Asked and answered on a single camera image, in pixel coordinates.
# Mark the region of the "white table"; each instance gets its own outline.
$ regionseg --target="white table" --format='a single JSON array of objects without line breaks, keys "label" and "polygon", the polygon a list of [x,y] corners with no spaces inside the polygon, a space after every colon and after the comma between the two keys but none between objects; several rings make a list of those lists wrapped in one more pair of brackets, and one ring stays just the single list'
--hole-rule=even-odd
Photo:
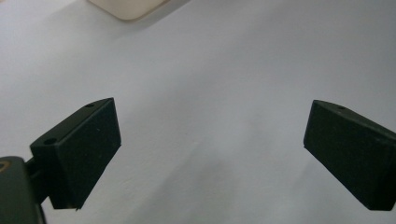
[{"label": "white table", "polygon": [[0,152],[114,97],[122,147],[49,224],[394,223],[309,152],[314,99],[396,131],[396,1],[171,0],[141,21],[84,0],[0,3]]}]

